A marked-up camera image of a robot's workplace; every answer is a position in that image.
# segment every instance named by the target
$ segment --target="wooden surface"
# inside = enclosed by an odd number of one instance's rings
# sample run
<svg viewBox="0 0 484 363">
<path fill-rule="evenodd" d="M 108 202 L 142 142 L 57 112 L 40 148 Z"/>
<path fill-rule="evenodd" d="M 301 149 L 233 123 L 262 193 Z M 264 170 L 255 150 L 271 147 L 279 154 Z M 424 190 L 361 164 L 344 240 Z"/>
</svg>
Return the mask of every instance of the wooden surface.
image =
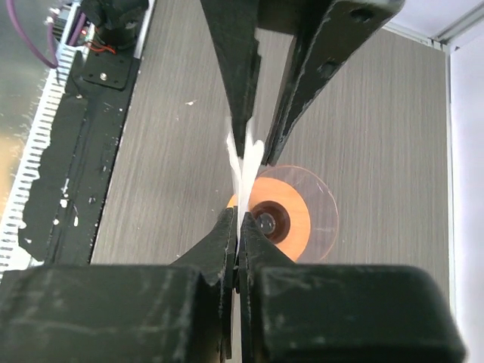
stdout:
<svg viewBox="0 0 484 363">
<path fill-rule="evenodd" d="M 290 38 L 259 37 L 265 139 Z M 228 114 L 200 3 L 158 2 L 94 262 L 169 263 L 212 228 L 232 194 Z M 327 262 L 417 265 L 448 295 L 445 133 L 444 54 L 380 31 L 309 108 L 280 160 L 334 193 L 340 233 Z"/>
</svg>

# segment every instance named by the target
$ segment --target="purple wire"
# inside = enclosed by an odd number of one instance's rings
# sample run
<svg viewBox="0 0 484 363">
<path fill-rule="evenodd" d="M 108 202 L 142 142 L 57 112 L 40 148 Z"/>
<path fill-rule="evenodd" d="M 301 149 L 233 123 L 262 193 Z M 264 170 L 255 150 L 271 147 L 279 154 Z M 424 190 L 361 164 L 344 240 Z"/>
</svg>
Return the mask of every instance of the purple wire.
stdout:
<svg viewBox="0 0 484 363">
<path fill-rule="evenodd" d="M 20 25 L 20 22 L 18 20 L 17 12 L 15 11 L 15 4 L 14 0 L 6 0 L 7 2 L 7 11 L 8 11 L 8 16 L 10 17 L 10 20 L 12 24 L 14 25 L 15 30 L 17 31 L 18 35 L 22 38 L 22 40 L 25 42 L 27 47 L 29 47 L 30 51 L 39 59 L 41 60 L 47 67 L 50 68 L 57 68 L 59 66 L 59 62 L 57 61 L 57 58 L 55 56 L 55 40 L 54 40 L 54 24 L 50 23 L 47 27 L 48 33 L 47 33 L 47 40 L 48 40 L 48 50 L 51 53 L 51 56 L 53 57 L 54 61 L 50 62 L 49 59 L 44 57 L 44 55 L 35 47 L 35 45 L 32 43 L 30 40 L 29 36 L 25 33 L 23 30 L 22 26 Z M 52 14 L 52 18 L 55 20 L 57 17 L 56 14 Z"/>
<path fill-rule="evenodd" d="M 84 27 L 85 23 L 85 14 L 81 13 L 81 16 L 79 17 L 79 21 L 77 22 L 76 28 L 73 31 L 73 35 L 70 37 L 69 43 L 67 45 L 70 45 L 71 47 L 77 43 L 77 39 L 79 39 L 79 34 L 81 33 L 82 28 Z"/>
</svg>

